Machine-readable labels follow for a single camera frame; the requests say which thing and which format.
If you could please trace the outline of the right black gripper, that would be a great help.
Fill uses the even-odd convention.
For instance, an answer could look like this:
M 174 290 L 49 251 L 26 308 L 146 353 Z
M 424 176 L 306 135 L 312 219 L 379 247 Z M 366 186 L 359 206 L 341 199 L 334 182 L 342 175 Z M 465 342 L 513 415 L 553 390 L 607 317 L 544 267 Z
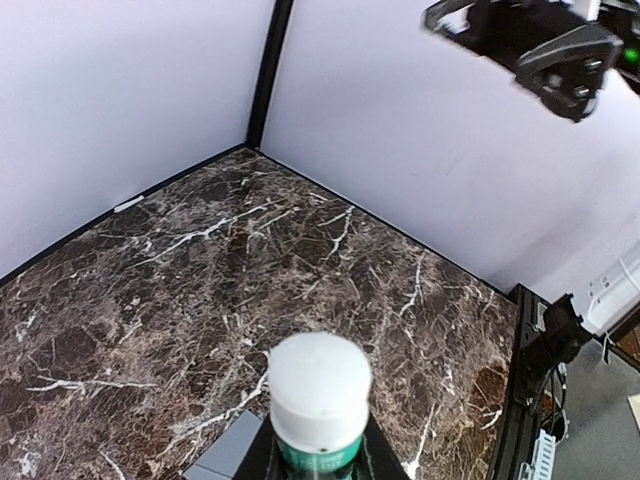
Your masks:
M 602 1 L 587 20 L 565 1 L 436 1 L 423 27 L 514 74 L 553 114 L 593 113 L 608 70 L 639 92 L 639 3 Z

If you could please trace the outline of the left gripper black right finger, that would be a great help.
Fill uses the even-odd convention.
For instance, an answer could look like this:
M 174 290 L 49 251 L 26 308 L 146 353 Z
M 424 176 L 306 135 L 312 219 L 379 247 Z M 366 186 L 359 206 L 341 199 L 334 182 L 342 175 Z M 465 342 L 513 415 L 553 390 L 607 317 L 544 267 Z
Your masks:
M 362 478 L 368 480 L 408 480 L 375 419 L 369 419 L 362 442 Z

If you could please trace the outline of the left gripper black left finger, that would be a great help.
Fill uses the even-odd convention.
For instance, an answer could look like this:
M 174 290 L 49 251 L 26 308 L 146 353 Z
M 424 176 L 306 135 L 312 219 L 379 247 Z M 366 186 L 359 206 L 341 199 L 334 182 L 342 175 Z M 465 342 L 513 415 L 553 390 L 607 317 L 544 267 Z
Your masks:
M 270 422 L 262 423 L 232 479 L 280 479 L 280 450 Z

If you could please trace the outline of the grey blue envelope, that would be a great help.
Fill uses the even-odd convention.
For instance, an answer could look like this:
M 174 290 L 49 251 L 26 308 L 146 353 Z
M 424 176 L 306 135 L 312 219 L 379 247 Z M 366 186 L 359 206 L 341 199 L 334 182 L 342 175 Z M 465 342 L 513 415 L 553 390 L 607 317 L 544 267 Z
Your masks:
M 229 480 L 237 472 L 263 420 L 244 411 L 182 474 L 188 480 Z

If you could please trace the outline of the white green glue stick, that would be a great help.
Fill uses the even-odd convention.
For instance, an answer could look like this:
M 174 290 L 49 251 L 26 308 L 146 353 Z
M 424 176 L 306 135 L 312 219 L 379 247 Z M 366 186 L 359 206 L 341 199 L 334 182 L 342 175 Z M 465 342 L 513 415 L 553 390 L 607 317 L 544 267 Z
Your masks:
M 332 333 L 296 333 L 271 350 L 269 419 L 287 479 L 353 477 L 372 379 L 364 351 Z

